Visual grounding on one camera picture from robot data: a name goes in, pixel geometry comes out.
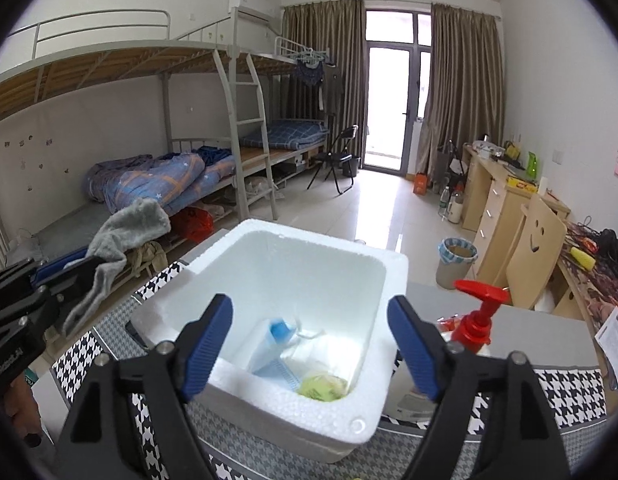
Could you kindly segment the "person's left hand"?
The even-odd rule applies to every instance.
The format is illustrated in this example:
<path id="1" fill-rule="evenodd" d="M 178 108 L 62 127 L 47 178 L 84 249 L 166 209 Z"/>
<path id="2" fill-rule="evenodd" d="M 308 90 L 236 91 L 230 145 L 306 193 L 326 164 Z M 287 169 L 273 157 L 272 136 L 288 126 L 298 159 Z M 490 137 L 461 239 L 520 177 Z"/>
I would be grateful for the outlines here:
<path id="1" fill-rule="evenodd" d="M 20 374 L 7 388 L 3 406 L 15 434 L 32 448 L 40 445 L 43 434 L 40 411 L 25 374 Z"/>

